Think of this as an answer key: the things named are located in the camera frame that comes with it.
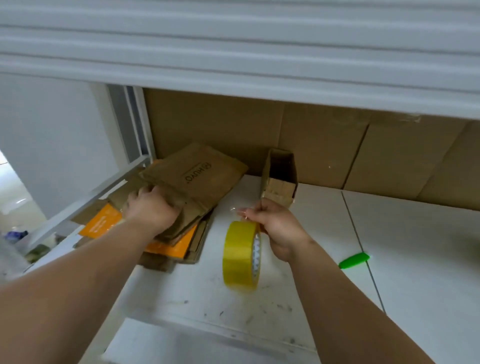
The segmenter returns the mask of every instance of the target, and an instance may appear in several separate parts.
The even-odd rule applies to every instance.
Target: yellow tape roll
[[[256,289],[260,276],[260,227],[256,222],[234,221],[225,237],[223,281],[232,288]]]

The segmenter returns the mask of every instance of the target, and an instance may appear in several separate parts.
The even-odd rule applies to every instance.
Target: flattened cardboard box
[[[262,174],[260,197],[266,197],[285,207],[290,207],[297,187],[297,170],[293,153],[281,149],[270,149]]]
[[[172,240],[205,216],[246,173],[248,167],[237,159],[198,143],[147,167],[140,175],[150,184],[160,185],[183,203],[179,219],[160,235]]]

